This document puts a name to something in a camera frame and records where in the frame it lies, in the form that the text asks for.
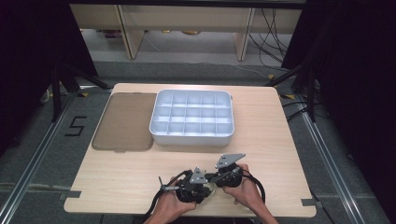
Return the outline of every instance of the tripod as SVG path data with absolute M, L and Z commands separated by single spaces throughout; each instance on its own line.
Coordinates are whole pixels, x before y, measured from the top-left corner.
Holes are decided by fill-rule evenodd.
M 49 68 L 49 84 L 53 91 L 53 117 L 61 113 L 60 82 L 69 93 L 80 90 L 75 77 L 82 77 L 92 84 L 111 89 L 98 80 L 91 55 L 82 38 L 73 12 L 67 3 L 55 1 L 17 1 L 16 13 L 27 32 L 34 34 L 34 43 L 41 51 L 36 54 Z
M 350 9 L 351 4 L 348 1 L 337 1 L 332 13 L 325 19 L 303 62 L 265 85 L 273 87 L 290 77 L 296 76 L 291 89 L 293 92 L 301 92 L 305 88 L 307 89 L 307 113 L 313 122 L 315 122 L 315 80 L 326 68 L 326 59 L 330 55 L 334 34 Z

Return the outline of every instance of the hand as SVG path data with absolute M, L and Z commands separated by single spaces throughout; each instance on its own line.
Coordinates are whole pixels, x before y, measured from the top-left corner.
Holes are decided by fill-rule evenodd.
M 244 175 L 249 175 L 248 166 L 246 164 L 238 164 Z M 252 209 L 255 204 L 264 203 L 259 191 L 257 190 L 256 184 L 250 179 L 243 177 L 241 184 L 236 188 L 224 187 L 225 193 L 231 194 L 235 197 L 235 204 L 241 203 L 245 207 Z
M 175 186 L 177 182 L 178 180 L 173 182 L 171 186 Z M 195 207 L 196 203 L 183 203 L 179 201 L 176 193 L 173 190 L 165 192 L 160 196 L 152 216 L 147 221 L 145 221 L 145 224 L 164 224 L 172 222 L 186 212 L 194 210 Z
M 244 175 L 250 175 L 248 166 L 246 164 L 238 164 Z M 234 204 L 241 203 L 250 209 L 262 223 L 276 224 L 276 219 L 272 216 L 265 203 L 262 201 L 262 196 L 257 190 L 256 184 L 246 177 L 242 177 L 241 184 L 236 188 L 224 187 L 225 193 L 231 194 L 234 198 Z

